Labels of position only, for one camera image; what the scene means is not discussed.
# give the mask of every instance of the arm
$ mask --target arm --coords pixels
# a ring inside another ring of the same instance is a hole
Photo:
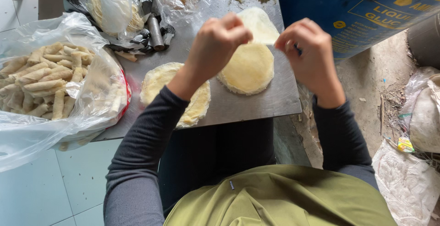
[[[301,55],[294,44],[302,49]],[[313,111],[324,155],[322,167],[361,178],[377,188],[365,139],[336,74],[331,36],[305,18],[289,26],[275,47],[286,54],[297,80],[315,94]]]
[[[163,225],[157,167],[173,129],[194,92],[250,39],[233,13],[201,27],[185,65],[137,118],[114,155],[106,176],[105,225]]]

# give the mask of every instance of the person's left hand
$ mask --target person's left hand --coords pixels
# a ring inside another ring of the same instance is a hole
[[[210,18],[200,28],[185,65],[167,87],[182,99],[190,100],[206,80],[228,64],[237,47],[252,40],[252,33],[233,12],[221,19]]]

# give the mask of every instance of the yellow crepe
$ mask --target yellow crepe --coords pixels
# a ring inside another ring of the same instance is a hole
[[[164,85],[168,84],[176,75],[177,71],[183,66],[183,63],[166,63],[155,69],[148,71],[142,82],[140,92],[141,102],[147,106],[149,105]],[[206,115],[206,111],[211,101],[211,89],[209,81],[203,83],[199,89],[191,97],[191,102],[185,109],[185,113],[177,123],[177,128],[190,127]]]
[[[274,57],[264,44],[242,44],[217,78],[232,92],[258,94],[274,77]]]

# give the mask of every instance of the stainless steel table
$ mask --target stainless steel table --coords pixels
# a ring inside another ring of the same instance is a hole
[[[278,0],[270,0],[261,4],[256,0],[242,0],[239,4],[236,0],[211,0],[210,8],[204,13],[202,20],[208,17],[222,17],[229,11],[239,12],[251,6],[264,9],[279,32],[284,30],[283,18]],[[152,55],[138,55],[134,63],[118,56],[124,67],[127,81],[132,89],[132,98],[129,109],[120,121],[113,127],[108,128],[94,141],[123,138],[137,116],[144,110],[140,102],[139,93],[141,82],[147,71],[169,62],[185,62],[188,57],[191,43],[200,28],[200,23],[193,23],[183,28],[176,28],[176,34],[171,40],[170,48],[163,52]],[[211,103],[206,117],[201,119],[195,127],[237,122],[250,119],[261,119],[275,116],[283,116],[301,112],[301,105],[297,90],[297,84],[289,61],[283,53],[269,46],[275,57],[275,77],[263,92],[246,96],[234,94],[213,77],[211,84]]]

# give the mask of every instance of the black long sleeve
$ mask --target black long sleeve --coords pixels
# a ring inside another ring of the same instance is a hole
[[[345,102],[335,109],[324,109],[313,97],[313,112],[322,147],[323,169],[349,174],[364,180],[378,190],[366,141]]]
[[[157,167],[188,104],[165,86],[125,135],[106,176],[105,225],[163,225]]]

